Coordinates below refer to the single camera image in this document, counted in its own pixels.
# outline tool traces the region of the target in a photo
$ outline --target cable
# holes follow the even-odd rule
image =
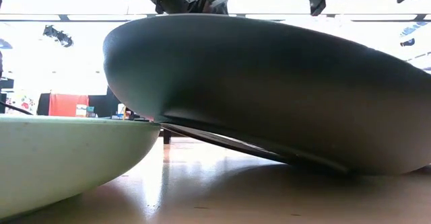
[[[2,102],[1,100],[0,100],[0,105],[5,106],[5,107],[8,107],[8,108],[11,108],[12,110],[16,110],[16,111],[18,111],[18,112],[21,112],[21,113],[24,113],[24,114],[27,114],[27,115],[32,115],[32,113],[30,113],[30,112],[28,112],[28,111],[26,111],[26,110],[22,110],[22,109],[20,109],[20,108],[18,108],[18,107],[15,107],[15,106],[11,106],[11,105],[9,105],[9,104],[6,104],[5,102]]]

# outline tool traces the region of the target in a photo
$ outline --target table surface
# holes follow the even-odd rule
[[[431,223],[431,167],[340,178],[188,138],[162,142],[117,179],[10,223]]]

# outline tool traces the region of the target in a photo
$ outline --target overturned bowl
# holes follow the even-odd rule
[[[431,75],[349,40],[241,17],[167,15],[114,29],[104,54],[117,98],[184,135],[345,173],[431,162]]]

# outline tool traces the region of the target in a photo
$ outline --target bright background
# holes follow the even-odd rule
[[[327,0],[325,13],[429,13],[431,0]],[[431,26],[414,35],[416,45],[401,48],[404,28],[413,23],[352,22],[351,16],[311,18],[307,0],[229,0],[230,13],[277,13],[283,15],[250,15],[257,19],[284,20],[282,23],[334,34],[392,54],[400,59],[414,59],[431,51]],[[154,13],[149,0],[3,0],[0,19],[58,20],[57,14],[68,14],[71,20],[121,19],[125,15]],[[385,19],[412,19],[414,15],[379,15]],[[46,24],[70,34],[74,46],[63,48],[42,37]],[[5,74],[15,79],[15,88],[58,91],[69,94],[104,94],[102,43],[104,37],[122,22],[3,22],[0,38],[13,49],[2,50]],[[431,67],[430,57],[409,61],[417,67]]]

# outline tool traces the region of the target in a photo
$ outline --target light green bowl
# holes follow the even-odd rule
[[[116,178],[145,157],[159,132],[149,122],[0,116],[0,220]]]

